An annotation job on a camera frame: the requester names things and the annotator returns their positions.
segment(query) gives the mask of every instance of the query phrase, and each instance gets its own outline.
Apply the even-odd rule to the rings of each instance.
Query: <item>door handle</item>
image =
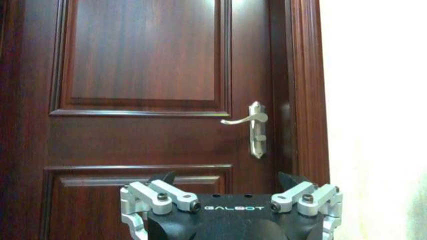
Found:
[[[250,131],[250,149],[251,155],[261,159],[267,152],[267,136],[266,136],[266,122],[269,116],[266,114],[266,107],[261,102],[255,101],[249,106],[249,116],[239,120],[221,120],[222,124],[237,125],[246,122],[249,124]]]

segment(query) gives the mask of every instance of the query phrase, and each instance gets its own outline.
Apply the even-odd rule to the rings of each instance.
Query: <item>door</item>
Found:
[[[274,115],[267,0],[21,8],[7,239],[129,239],[119,188],[167,171],[195,193],[275,191],[274,118],[261,159],[249,123],[221,123],[255,101]]]

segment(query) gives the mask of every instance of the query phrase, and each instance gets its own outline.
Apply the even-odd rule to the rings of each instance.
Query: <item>door latch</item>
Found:
[[[255,101],[249,106],[249,116],[239,120],[221,120],[222,124],[237,125],[250,122],[250,148],[254,157],[261,159],[267,152],[267,137],[266,137],[266,122],[269,116],[266,114],[266,107]]]

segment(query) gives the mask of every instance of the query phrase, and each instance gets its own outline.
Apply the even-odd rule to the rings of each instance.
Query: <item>door molding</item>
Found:
[[[285,0],[293,172],[330,182],[320,0]]]

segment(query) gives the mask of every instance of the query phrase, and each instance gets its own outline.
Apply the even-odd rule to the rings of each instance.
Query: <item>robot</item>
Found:
[[[121,188],[122,222],[134,240],[333,240],[344,193],[283,172],[277,194],[195,194],[175,173]]]

